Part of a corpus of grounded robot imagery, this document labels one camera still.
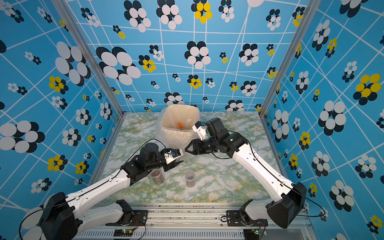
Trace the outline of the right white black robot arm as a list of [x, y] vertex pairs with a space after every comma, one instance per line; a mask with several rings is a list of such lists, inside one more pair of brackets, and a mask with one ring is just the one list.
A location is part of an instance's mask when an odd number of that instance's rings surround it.
[[307, 189], [294, 184], [271, 167], [250, 142], [238, 132], [228, 131], [219, 118], [196, 122], [192, 130], [199, 136], [185, 148], [193, 155], [224, 153], [242, 165], [267, 191], [271, 201], [248, 200], [240, 208], [240, 219], [251, 226], [258, 219], [270, 219], [286, 229], [305, 207]]

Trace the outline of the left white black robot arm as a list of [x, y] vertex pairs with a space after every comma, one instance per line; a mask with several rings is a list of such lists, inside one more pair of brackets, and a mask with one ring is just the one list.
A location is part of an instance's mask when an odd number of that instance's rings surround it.
[[77, 234], [102, 225], [133, 225], [132, 207], [125, 200], [117, 200], [106, 207], [94, 206], [110, 195], [146, 178], [151, 171], [175, 168], [184, 155], [181, 149], [159, 149], [155, 143], [146, 143], [138, 154], [133, 154], [118, 170], [104, 179], [71, 194], [59, 192], [42, 206], [32, 209], [20, 223], [22, 240], [71, 240]]

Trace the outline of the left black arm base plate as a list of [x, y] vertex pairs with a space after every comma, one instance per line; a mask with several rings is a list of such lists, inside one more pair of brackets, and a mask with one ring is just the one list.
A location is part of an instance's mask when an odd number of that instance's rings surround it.
[[149, 211], [147, 210], [132, 210], [130, 214], [124, 214], [122, 218], [116, 223], [108, 223], [106, 226], [145, 226], [148, 218]]

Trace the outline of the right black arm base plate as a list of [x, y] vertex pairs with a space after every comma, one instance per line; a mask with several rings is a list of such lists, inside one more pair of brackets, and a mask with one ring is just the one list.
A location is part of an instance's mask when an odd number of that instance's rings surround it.
[[245, 222], [241, 217], [239, 210], [227, 210], [223, 220], [227, 223], [228, 227], [257, 227], [263, 228], [269, 225], [267, 219], [249, 220]]

